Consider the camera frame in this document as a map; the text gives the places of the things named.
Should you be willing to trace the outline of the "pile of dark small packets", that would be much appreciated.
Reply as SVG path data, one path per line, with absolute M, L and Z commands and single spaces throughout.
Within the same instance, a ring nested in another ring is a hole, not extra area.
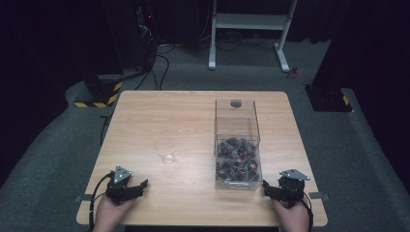
M 221 140 L 216 148 L 216 178 L 219 181 L 259 182 L 258 144 L 235 137 Z

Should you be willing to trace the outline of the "white metal stand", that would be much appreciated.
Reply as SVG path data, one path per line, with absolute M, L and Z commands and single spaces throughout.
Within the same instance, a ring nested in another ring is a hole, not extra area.
M 213 0 L 208 69 L 214 70 L 217 66 L 216 36 L 218 29 L 269 30 L 281 32 L 279 43 L 274 44 L 274 49 L 281 70 L 284 73 L 289 73 L 291 68 L 285 58 L 283 47 L 297 3 L 298 0 L 290 0 L 290 7 L 287 14 L 224 14 L 218 12 L 218 0 Z

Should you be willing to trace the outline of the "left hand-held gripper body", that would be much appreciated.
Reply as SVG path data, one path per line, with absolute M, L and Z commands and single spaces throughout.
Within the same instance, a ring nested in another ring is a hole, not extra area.
M 121 165 L 117 165 L 114 169 L 114 174 L 110 177 L 107 184 L 106 196 L 115 204 L 120 205 L 125 201 L 135 198 L 135 192 L 132 188 L 128 188 L 128 182 L 132 176 L 132 172 Z

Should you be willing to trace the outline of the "black base with yellow mark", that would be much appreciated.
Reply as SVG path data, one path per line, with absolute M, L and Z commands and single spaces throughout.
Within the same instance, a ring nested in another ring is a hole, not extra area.
M 314 111 L 319 112 L 352 112 L 353 108 L 348 98 L 340 91 L 306 85 L 305 91 Z

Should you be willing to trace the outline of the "clear plastic cup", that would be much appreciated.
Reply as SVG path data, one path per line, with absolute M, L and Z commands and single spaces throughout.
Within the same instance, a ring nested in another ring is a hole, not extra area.
M 169 137 L 160 138 L 155 144 L 155 151 L 165 163 L 172 163 L 175 159 L 175 144 Z

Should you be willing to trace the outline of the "dark equipment rack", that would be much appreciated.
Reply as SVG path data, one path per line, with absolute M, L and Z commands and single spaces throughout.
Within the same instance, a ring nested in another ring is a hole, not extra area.
M 155 20 L 154 0 L 135 0 L 135 16 L 145 63 L 151 67 L 155 60 L 158 30 Z

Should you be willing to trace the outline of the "black yellow striped base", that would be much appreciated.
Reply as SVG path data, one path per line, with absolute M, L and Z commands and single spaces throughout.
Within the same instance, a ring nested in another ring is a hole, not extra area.
M 110 107 L 117 100 L 121 87 L 121 81 L 90 76 L 84 80 L 73 103 L 76 107 Z

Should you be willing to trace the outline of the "clear acrylic box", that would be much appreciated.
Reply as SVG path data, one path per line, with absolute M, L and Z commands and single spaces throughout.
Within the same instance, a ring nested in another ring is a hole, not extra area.
M 215 106 L 215 148 L 221 140 L 244 138 L 260 144 L 260 133 L 254 100 L 216 99 Z M 259 188 L 262 182 L 262 171 L 259 182 L 219 181 L 217 189 L 252 190 Z

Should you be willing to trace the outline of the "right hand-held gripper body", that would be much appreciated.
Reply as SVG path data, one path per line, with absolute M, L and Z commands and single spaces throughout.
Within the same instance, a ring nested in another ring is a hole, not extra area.
M 288 169 L 279 172 L 278 185 L 282 189 L 281 201 L 293 207 L 296 202 L 302 201 L 305 195 L 305 181 L 310 177 L 297 169 Z

